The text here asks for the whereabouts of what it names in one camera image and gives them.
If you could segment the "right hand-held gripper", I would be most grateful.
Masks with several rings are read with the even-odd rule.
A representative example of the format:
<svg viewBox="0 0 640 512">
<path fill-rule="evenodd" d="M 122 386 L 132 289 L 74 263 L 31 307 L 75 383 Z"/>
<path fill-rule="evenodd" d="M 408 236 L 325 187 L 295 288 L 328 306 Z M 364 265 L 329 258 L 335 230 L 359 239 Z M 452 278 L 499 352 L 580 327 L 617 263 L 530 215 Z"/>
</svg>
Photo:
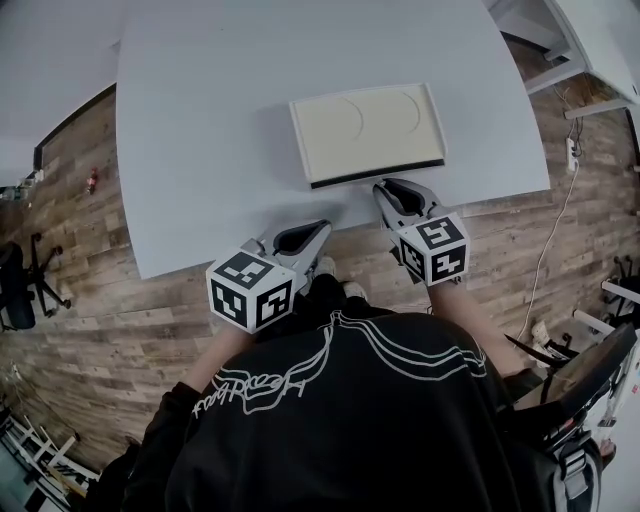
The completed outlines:
<svg viewBox="0 0 640 512">
<path fill-rule="evenodd" d="M 457 213 L 444 214 L 444 206 L 431 189 L 410 180 L 387 178 L 376 183 L 372 192 L 389 230 L 391 254 L 414 283 L 433 286 L 468 271 L 470 239 L 464 224 Z"/>
</svg>

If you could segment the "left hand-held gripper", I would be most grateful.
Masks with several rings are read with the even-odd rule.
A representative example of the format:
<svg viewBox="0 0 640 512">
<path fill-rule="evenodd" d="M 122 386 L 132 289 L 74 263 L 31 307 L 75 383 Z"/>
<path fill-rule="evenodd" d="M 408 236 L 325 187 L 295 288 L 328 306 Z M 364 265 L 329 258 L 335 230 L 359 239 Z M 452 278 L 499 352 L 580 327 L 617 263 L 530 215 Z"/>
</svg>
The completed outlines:
<svg viewBox="0 0 640 512">
<path fill-rule="evenodd" d="M 331 230 L 326 219 L 280 223 L 221 253 L 205 272 L 211 312 L 249 334 L 290 314 Z"/>
</svg>

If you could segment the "cream rectangular tray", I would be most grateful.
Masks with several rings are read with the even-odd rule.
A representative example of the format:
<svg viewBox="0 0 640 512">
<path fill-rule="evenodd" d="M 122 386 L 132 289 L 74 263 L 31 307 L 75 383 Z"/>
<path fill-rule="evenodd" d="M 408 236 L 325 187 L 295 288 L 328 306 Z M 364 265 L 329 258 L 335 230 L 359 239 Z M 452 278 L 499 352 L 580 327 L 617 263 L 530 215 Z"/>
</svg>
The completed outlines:
<svg viewBox="0 0 640 512">
<path fill-rule="evenodd" d="M 426 83 L 327 94 L 289 104 L 313 189 L 445 164 L 447 144 Z"/>
</svg>

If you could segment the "person's right forearm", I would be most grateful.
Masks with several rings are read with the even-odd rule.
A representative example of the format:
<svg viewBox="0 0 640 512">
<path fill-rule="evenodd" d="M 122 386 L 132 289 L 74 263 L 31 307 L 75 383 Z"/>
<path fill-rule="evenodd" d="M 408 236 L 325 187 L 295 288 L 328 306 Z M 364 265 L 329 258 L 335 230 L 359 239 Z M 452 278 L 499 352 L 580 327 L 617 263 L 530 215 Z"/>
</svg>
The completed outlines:
<svg viewBox="0 0 640 512">
<path fill-rule="evenodd" d="M 462 284 L 447 281 L 429 286 L 427 291 L 433 313 L 468 332 L 503 377 L 525 369 L 514 345 Z"/>
</svg>

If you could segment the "person's left forearm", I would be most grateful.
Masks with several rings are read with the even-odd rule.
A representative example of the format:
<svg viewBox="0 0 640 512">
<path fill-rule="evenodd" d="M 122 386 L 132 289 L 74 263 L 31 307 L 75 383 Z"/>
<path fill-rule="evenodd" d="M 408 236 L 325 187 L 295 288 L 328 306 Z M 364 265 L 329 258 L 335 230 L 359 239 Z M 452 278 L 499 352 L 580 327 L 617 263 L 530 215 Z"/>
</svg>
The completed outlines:
<svg viewBox="0 0 640 512">
<path fill-rule="evenodd" d="M 224 322 L 215 333 L 209 347 L 188 370 L 181 382 L 196 392 L 202 393 L 224 364 L 249 349 L 255 339 L 255 334 L 247 333 L 237 326 Z"/>
</svg>

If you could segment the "person's black trousers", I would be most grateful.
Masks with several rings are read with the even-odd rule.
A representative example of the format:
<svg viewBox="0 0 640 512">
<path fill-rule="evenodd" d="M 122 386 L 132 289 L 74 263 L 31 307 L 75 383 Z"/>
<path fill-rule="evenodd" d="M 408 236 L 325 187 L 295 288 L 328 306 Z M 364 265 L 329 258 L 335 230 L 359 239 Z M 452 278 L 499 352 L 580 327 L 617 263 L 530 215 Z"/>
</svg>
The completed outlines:
<svg viewBox="0 0 640 512">
<path fill-rule="evenodd" d="M 347 282 L 341 283 L 330 274 L 314 277 L 306 295 L 298 294 L 291 320 L 297 327 L 315 329 L 326 325 L 331 314 L 339 312 L 349 319 L 371 319 L 393 314 L 393 311 L 375 307 L 366 298 L 348 296 Z"/>
</svg>

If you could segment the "white table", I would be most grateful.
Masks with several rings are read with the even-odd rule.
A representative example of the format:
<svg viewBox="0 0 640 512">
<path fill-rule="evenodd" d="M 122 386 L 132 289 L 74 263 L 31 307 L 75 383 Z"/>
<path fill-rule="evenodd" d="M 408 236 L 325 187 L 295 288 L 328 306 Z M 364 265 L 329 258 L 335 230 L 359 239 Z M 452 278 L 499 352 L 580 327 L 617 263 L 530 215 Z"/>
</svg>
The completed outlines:
<svg viewBox="0 0 640 512">
<path fill-rule="evenodd" d="M 566 53 L 570 59 L 525 82 L 528 95 L 533 95 L 580 74 L 597 78 L 610 87 L 617 97 L 567 110 L 564 116 L 573 120 L 590 115 L 626 109 L 640 118 L 640 79 L 630 68 L 622 46 L 607 25 L 604 11 L 595 0 L 542 0 L 562 32 L 562 39 L 545 54 L 551 61 Z"/>
<path fill-rule="evenodd" d="M 281 221 L 374 222 L 369 181 L 309 187 L 289 105 L 422 83 L 447 154 L 411 180 L 448 206 L 549 188 L 530 99 L 482 0 L 133 0 L 116 136 L 140 275 L 208 262 Z"/>
</svg>

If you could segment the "person's black printed shirt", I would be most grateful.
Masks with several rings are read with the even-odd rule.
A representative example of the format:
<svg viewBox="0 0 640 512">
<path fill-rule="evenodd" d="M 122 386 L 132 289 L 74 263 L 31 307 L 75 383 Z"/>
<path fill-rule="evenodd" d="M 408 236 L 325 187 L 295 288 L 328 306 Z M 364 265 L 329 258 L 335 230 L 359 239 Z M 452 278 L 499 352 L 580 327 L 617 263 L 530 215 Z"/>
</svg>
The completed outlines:
<svg viewBox="0 0 640 512">
<path fill-rule="evenodd" d="M 119 512 L 548 512 L 498 422 L 537 382 L 456 323 L 335 311 L 167 392 Z"/>
</svg>

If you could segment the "black swivel chair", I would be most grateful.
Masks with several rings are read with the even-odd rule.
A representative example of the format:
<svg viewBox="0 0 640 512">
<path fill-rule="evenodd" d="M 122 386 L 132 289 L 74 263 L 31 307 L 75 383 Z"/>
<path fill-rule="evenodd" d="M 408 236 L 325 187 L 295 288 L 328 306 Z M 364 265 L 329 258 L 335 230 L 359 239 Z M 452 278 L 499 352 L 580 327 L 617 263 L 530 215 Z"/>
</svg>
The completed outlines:
<svg viewBox="0 0 640 512">
<path fill-rule="evenodd" d="M 31 264 L 23 266 L 23 251 L 13 242 L 0 246 L 0 332 L 30 330 L 36 325 L 32 302 L 37 300 L 46 318 L 55 315 L 54 309 L 46 307 L 44 296 L 48 295 L 59 307 L 70 309 L 69 299 L 63 300 L 46 282 L 45 274 L 52 259 L 63 254 L 61 246 L 51 249 L 48 257 L 40 263 L 37 244 L 42 234 L 30 237 Z"/>
</svg>

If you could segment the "grey backpack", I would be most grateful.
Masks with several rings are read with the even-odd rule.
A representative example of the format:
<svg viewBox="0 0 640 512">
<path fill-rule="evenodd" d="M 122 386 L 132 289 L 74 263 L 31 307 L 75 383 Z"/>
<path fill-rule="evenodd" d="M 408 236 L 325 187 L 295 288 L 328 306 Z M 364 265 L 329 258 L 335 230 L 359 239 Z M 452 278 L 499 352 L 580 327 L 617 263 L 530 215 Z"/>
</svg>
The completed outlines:
<svg viewBox="0 0 640 512">
<path fill-rule="evenodd" d="M 590 433 L 551 452 L 554 469 L 545 481 L 547 512 L 599 512 L 603 459 Z"/>
</svg>

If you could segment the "white metal rack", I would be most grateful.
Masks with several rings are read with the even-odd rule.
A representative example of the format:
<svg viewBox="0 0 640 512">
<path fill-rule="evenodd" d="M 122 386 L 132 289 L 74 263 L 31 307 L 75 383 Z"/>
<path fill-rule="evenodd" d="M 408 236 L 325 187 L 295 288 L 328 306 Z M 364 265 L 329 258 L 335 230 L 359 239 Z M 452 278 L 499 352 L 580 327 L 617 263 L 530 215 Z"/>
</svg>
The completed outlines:
<svg viewBox="0 0 640 512">
<path fill-rule="evenodd" d="M 0 422 L 0 444 L 26 471 L 27 482 L 65 509 L 70 508 L 70 497 L 85 499 L 90 484 L 99 479 L 98 473 L 68 456 L 80 440 L 74 432 L 58 446 L 43 426 L 35 427 L 26 415 L 23 422 L 11 414 Z"/>
</svg>

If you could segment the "white tube frame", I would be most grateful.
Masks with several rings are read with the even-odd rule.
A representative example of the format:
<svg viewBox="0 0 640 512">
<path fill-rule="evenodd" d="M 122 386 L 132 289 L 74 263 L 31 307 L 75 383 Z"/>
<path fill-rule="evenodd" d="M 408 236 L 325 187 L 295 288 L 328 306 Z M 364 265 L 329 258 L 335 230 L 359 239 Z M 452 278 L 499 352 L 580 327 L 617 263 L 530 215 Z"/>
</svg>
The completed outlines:
<svg viewBox="0 0 640 512">
<path fill-rule="evenodd" d="M 621 278 L 616 281 L 605 280 L 601 283 L 601 289 L 609 302 L 618 302 L 616 313 L 607 321 L 603 321 L 576 309 L 573 311 L 573 319 L 592 331 L 604 335 L 627 324 L 640 335 L 640 276 Z"/>
</svg>

